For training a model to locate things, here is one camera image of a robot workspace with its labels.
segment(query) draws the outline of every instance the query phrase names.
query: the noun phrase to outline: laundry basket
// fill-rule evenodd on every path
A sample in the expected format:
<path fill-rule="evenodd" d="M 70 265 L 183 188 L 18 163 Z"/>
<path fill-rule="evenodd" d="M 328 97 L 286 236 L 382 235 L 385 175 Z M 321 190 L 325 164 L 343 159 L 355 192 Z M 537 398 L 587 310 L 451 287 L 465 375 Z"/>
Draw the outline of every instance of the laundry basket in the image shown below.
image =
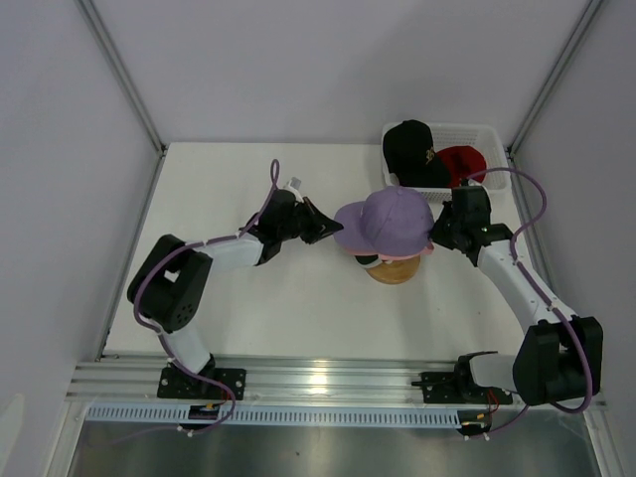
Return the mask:
<path fill-rule="evenodd" d="M 385 125 L 382 131 L 383 142 L 385 140 L 385 134 L 399 124 L 399 122 L 390 122 Z M 488 168 L 508 166 L 504 147 L 497 135 L 497 131 L 492 127 L 479 124 L 451 124 L 441 122 L 426 122 L 426 124 L 428 124 L 433 134 L 435 151 L 439 152 L 451 146 L 472 146 L 484 156 Z M 387 166 L 387 160 L 385 159 L 384 152 L 382 152 L 382 148 L 381 155 L 385 186 L 399 185 L 396 175 L 389 173 L 389 167 Z M 488 191 L 488 195 L 495 198 L 510 190 L 510 174 L 508 172 L 491 172 L 486 174 L 486 179 L 482 185 Z M 413 187 L 412 189 L 422 193 L 429 202 L 441 203 L 451 200 L 450 189 L 417 187 Z"/>

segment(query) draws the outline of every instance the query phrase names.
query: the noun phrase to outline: gray floor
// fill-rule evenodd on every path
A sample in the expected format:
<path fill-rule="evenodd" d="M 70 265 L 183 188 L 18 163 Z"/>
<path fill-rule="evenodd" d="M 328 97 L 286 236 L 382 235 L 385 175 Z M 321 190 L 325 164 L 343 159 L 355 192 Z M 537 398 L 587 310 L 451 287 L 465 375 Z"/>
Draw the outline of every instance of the gray floor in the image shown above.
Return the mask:
<path fill-rule="evenodd" d="M 532 411 L 490 442 L 454 431 L 225 425 L 187 438 L 172 430 L 117 445 L 145 424 L 88 422 L 73 477 L 597 476 L 581 416 Z"/>

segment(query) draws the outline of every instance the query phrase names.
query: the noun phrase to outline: wooden base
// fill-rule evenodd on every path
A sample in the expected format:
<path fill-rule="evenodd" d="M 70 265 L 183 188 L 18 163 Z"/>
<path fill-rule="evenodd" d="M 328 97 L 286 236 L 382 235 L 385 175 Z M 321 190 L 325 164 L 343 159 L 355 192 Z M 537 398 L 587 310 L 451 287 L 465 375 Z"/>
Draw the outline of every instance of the wooden base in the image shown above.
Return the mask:
<path fill-rule="evenodd" d="M 373 268 L 367 269 L 367 273 L 372 279 L 384 283 L 386 285 L 398 285 L 409 281 L 417 273 L 420 255 L 409 258 L 408 260 L 394 261 L 393 263 L 382 263 Z"/>

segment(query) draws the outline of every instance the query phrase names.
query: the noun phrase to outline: white wall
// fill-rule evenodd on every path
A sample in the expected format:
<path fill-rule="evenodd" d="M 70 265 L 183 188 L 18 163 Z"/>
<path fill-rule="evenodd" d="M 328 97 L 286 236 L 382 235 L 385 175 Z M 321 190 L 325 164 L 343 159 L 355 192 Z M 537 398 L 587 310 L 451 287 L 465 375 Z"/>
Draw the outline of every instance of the white wall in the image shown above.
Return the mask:
<path fill-rule="evenodd" d="M 27 397 L 5 476 L 31 477 L 156 159 L 73 1 L 1 2 L 0 65 L 0 407 Z"/>
<path fill-rule="evenodd" d="M 410 117 L 505 142 L 586 0 L 97 0 L 167 141 L 378 143 Z"/>
<path fill-rule="evenodd" d="M 636 441 L 636 2 L 602 11 L 519 154 L 549 196 L 540 226 L 556 287 L 605 332 L 602 386 Z M 634 454 L 632 467 L 636 469 Z"/>

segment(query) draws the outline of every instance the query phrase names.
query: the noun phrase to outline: baseball cap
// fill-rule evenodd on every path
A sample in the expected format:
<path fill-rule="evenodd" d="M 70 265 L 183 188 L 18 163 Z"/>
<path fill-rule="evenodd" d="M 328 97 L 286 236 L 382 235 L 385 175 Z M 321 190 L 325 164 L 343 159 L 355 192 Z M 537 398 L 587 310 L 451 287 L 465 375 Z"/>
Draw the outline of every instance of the baseball cap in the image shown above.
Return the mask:
<path fill-rule="evenodd" d="M 387 131 L 382 150 L 389 172 L 401 186 L 444 188 L 450 172 L 433 147 L 433 135 L 427 124 L 411 119 Z"/>
<path fill-rule="evenodd" d="M 472 146 L 453 146 L 439 151 L 439 157 L 450 171 L 448 187 L 459 187 L 461 180 L 486 169 L 486 159 Z M 484 182 L 486 174 L 474 177 L 475 181 Z"/>
<path fill-rule="evenodd" d="M 424 251 L 433 227 L 430 206 L 413 189 L 390 186 L 374 192 L 364 202 L 342 207 L 334 217 L 343 229 L 334 239 L 356 254 L 379 253 L 410 256 Z"/>

